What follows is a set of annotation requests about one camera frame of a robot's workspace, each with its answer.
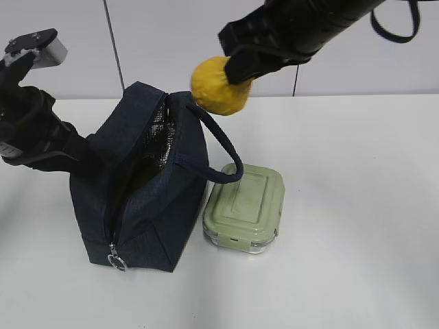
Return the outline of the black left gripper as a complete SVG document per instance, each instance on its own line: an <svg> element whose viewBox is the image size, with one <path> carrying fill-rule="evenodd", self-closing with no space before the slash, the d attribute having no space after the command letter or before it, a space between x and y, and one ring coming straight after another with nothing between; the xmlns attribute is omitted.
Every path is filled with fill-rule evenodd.
<svg viewBox="0 0 439 329"><path fill-rule="evenodd" d="M1 89L2 160L94 180L104 170L104 162L89 140L54 113L54 104L51 95L33 86Z"/></svg>

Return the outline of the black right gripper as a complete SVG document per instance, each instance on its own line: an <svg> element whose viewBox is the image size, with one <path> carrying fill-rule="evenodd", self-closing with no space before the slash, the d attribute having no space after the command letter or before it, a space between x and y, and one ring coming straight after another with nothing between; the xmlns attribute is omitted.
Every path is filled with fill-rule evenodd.
<svg viewBox="0 0 439 329"><path fill-rule="evenodd" d="M265 1L218 34L229 57L224 67L230 84L269 73L268 65L311 59L328 42L328 1Z"/></svg>

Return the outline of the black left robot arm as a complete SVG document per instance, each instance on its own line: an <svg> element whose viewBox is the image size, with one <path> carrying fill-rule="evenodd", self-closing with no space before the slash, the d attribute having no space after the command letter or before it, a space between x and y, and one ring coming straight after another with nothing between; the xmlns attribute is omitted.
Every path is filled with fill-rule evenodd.
<svg viewBox="0 0 439 329"><path fill-rule="evenodd" d="M10 66L1 61L1 158L12 166L97 177L104 163L89 141L54 113L56 100L35 86L19 85L33 61L32 54Z"/></svg>

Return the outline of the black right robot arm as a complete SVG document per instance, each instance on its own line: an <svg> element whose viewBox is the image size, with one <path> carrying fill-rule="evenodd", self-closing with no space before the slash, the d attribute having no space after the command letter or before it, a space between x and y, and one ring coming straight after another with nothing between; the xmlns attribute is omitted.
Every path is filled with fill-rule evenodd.
<svg viewBox="0 0 439 329"><path fill-rule="evenodd" d="M265 1L218 34L230 84L302 65L380 1Z"/></svg>

